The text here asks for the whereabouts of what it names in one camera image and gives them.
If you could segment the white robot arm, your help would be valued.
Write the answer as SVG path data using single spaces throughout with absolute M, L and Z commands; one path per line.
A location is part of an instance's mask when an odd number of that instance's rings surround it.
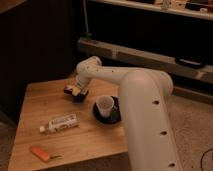
M 75 94 L 93 78 L 119 86 L 119 108 L 132 171 L 183 171 L 165 104 L 173 91 L 166 72 L 106 67 L 97 56 L 79 62 L 76 72 Z

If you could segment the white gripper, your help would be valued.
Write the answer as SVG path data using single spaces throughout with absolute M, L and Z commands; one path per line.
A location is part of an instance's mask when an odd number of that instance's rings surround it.
M 87 86 L 89 84 L 89 82 L 90 82 L 90 79 L 87 78 L 87 77 L 84 77 L 84 76 L 81 76 L 81 75 L 76 76 L 76 85 L 80 88 Z M 72 94 L 74 96 L 77 96 L 81 91 L 81 89 L 78 88 L 77 86 L 75 86 L 75 85 L 71 86 Z M 89 93 L 88 88 L 83 88 L 82 91 L 81 91 L 81 94 L 83 95 L 83 97 L 86 97 L 88 95 L 88 93 Z

